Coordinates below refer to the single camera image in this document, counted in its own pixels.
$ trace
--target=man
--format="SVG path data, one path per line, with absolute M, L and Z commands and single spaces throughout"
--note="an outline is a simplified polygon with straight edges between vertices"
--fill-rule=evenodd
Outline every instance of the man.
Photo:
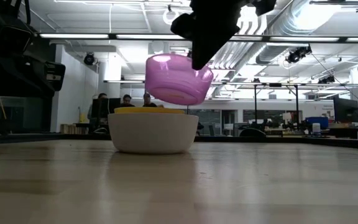
M 157 107 L 157 105 L 155 103 L 151 102 L 151 97 L 150 94 L 145 93 L 143 95 L 143 100 L 144 100 L 144 105 L 143 107 Z
M 107 99 L 107 94 L 100 93 L 98 96 L 98 100 Z M 90 123 L 95 123 L 96 120 L 92 119 L 92 103 L 88 110 L 88 119 Z
M 124 97 L 122 97 L 122 103 L 120 104 L 120 107 L 132 107 L 134 105 L 131 104 L 132 97 L 128 94 L 125 94 Z

